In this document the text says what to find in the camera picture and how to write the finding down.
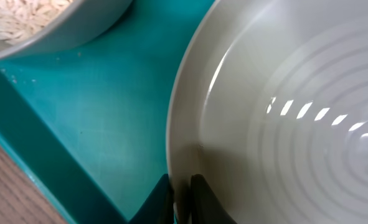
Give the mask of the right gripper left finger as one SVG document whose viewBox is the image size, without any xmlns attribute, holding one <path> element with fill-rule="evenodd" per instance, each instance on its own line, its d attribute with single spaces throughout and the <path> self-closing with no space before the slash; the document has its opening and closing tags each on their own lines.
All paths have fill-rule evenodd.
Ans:
<svg viewBox="0 0 368 224">
<path fill-rule="evenodd" d="M 174 224 L 174 191 L 163 174 L 129 224 Z"/>
</svg>

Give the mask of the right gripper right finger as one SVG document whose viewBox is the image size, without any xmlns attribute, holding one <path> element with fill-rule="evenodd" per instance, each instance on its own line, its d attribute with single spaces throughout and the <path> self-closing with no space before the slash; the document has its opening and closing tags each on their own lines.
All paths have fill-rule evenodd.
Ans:
<svg viewBox="0 0 368 224">
<path fill-rule="evenodd" d="M 192 224 L 236 224 L 201 174 L 191 177 Z"/>
</svg>

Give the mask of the grey deep plate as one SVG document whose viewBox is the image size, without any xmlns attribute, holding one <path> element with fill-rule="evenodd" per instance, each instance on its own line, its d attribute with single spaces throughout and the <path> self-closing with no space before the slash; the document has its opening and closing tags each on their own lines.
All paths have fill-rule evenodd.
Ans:
<svg viewBox="0 0 368 224">
<path fill-rule="evenodd" d="M 216 1 L 174 83 L 179 223 L 368 223 L 368 0 Z"/>
</svg>

